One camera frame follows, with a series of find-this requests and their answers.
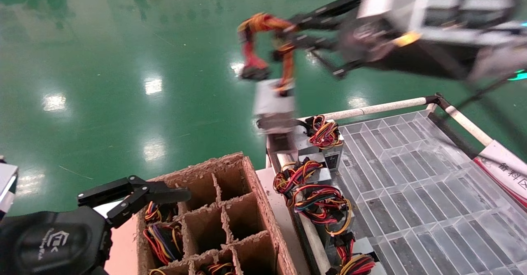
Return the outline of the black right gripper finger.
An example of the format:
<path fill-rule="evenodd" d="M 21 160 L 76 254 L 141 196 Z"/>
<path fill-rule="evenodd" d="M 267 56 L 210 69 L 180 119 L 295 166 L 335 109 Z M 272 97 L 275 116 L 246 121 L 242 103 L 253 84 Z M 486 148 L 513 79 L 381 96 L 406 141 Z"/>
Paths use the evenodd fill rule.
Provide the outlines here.
<path fill-rule="evenodd" d="M 289 35 L 287 40 L 295 49 L 310 52 L 328 70 L 334 78 L 343 79 L 352 70 L 363 67 L 361 59 L 345 61 L 342 65 L 335 65 L 330 60 L 322 57 L 320 51 L 336 52 L 338 45 L 335 40 L 313 35 Z"/>
<path fill-rule="evenodd" d="M 337 30 L 345 15 L 356 14 L 361 0 L 335 0 L 306 14 L 296 14 L 289 21 L 298 30 Z"/>

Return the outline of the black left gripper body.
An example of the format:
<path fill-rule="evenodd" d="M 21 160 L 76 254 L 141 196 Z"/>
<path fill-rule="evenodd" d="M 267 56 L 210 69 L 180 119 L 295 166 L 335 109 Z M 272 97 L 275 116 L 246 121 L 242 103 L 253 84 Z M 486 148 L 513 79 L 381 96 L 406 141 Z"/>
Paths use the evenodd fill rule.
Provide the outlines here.
<path fill-rule="evenodd" d="M 89 207 L 36 212 L 1 222 L 2 275 L 104 275 L 112 246 L 107 220 Z"/>

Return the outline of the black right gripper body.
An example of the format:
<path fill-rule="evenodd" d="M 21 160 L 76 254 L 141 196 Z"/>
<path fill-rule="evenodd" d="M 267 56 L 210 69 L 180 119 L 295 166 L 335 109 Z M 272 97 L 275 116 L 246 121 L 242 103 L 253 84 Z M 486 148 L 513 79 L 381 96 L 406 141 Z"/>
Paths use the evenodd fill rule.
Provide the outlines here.
<path fill-rule="evenodd" d="M 442 79 L 465 79 L 481 44 L 433 40 L 408 29 L 408 21 L 387 15 L 348 17 L 341 24 L 341 57 L 361 59 L 361 68 L 401 71 Z"/>

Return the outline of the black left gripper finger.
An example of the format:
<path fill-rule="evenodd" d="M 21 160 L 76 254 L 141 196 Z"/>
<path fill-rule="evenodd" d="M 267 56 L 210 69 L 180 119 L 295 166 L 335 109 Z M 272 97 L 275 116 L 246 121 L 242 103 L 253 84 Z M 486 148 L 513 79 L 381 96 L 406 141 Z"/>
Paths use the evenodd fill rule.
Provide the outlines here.
<path fill-rule="evenodd" d="M 78 206 L 100 206 L 121 200 L 121 206 L 146 206 L 150 202 L 158 205 L 186 202 L 190 200 L 188 188 L 170 188 L 163 181 L 145 181 L 136 175 L 103 184 L 77 197 Z"/>
<path fill-rule="evenodd" d="M 138 189 L 118 206 L 108 211 L 107 222 L 111 228 L 120 228 L 150 202 L 164 205 L 186 202 L 190 198 L 191 192 L 188 189 Z"/>

